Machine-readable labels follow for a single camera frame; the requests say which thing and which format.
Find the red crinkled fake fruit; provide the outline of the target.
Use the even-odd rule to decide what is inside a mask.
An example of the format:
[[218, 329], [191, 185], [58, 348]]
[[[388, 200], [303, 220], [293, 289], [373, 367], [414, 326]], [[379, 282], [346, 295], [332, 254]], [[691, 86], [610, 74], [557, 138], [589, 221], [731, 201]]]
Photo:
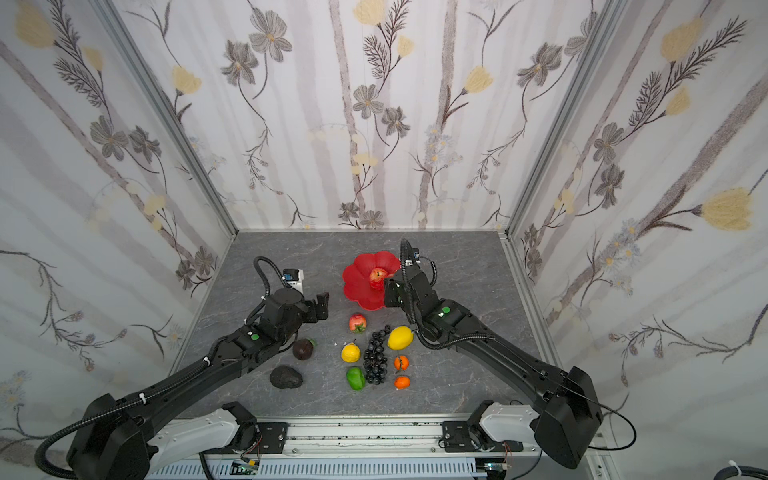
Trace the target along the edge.
[[371, 270], [369, 274], [369, 284], [374, 289], [382, 289], [384, 282], [389, 278], [390, 273], [380, 267], [376, 267]]

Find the dark purple fake mangosteen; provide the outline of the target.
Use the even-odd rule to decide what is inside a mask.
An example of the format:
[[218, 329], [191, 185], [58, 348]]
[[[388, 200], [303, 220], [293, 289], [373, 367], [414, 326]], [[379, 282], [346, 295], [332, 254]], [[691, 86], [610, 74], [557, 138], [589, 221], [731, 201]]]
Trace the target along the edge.
[[315, 342], [311, 339], [302, 338], [296, 340], [292, 345], [292, 354], [299, 361], [309, 360], [315, 349]]

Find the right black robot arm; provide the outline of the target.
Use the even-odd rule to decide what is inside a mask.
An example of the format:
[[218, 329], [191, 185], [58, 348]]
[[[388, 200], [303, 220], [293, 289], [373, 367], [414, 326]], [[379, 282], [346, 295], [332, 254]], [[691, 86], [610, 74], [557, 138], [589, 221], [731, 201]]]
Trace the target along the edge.
[[574, 469], [581, 462], [604, 415], [591, 377], [565, 371], [513, 345], [460, 303], [440, 298], [422, 272], [411, 268], [384, 281], [384, 304], [398, 307], [430, 350], [454, 348], [483, 365], [529, 400], [533, 440], [552, 460]]

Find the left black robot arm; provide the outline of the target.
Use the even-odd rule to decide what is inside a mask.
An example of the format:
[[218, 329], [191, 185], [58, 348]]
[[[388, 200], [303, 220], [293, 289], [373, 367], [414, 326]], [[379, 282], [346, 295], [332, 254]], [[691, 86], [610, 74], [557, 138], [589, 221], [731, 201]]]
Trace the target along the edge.
[[267, 296], [252, 319], [217, 339], [196, 363], [121, 399], [105, 394], [82, 420], [51, 436], [74, 437], [64, 478], [143, 479], [154, 471], [209, 449], [249, 448], [261, 440], [255, 416], [237, 402], [199, 418], [178, 415], [226, 383], [278, 355], [305, 323], [328, 317], [329, 295], [307, 300], [293, 288]]

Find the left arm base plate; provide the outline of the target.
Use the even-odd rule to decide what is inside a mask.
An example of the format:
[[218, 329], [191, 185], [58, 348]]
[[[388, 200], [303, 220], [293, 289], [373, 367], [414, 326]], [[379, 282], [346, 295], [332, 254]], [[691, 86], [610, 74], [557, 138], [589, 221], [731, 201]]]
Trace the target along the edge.
[[288, 439], [287, 422], [259, 422], [247, 425], [240, 441], [241, 450], [250, 454], [282, 454]]

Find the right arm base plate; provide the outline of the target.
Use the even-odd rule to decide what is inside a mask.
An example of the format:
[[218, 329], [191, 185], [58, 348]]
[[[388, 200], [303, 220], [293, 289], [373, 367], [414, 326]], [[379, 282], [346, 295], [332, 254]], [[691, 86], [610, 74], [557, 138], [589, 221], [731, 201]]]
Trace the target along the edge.
[[492, 440], [467, 421], [443, 421], [441, 430], [438, 445], [446, 453], [517, 453], [524, 450], [520, 442]]

